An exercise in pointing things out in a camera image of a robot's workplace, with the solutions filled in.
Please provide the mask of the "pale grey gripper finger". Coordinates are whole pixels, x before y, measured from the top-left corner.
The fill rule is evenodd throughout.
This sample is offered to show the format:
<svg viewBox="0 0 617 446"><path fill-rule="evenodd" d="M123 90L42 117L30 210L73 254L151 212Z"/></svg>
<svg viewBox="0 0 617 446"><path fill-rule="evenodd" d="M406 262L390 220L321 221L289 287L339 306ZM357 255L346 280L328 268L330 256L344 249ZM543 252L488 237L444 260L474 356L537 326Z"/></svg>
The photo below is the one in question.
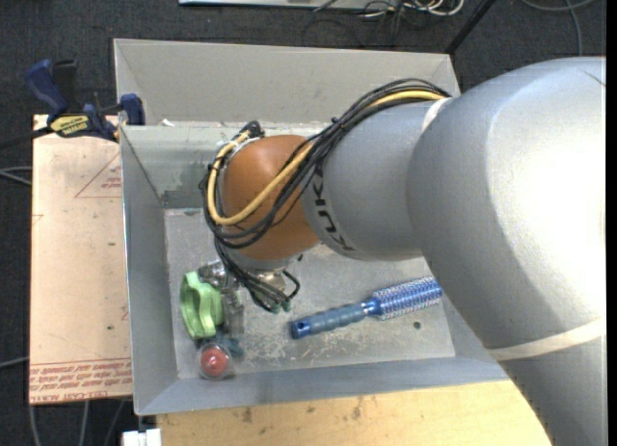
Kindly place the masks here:
<svg viewBox="0 0 617 446"><path fill-rule="evenodd" d="M198 268L201 282L208 283L216 289L226 284L226 268L222 262L208 262Z"/></svg>
<svg viewBox="0 0 617 446"><path fill-rule="evenodd" d="M230 337L244 334L244 305L235 290L226 290L222 295L225 329Z"/></svg>

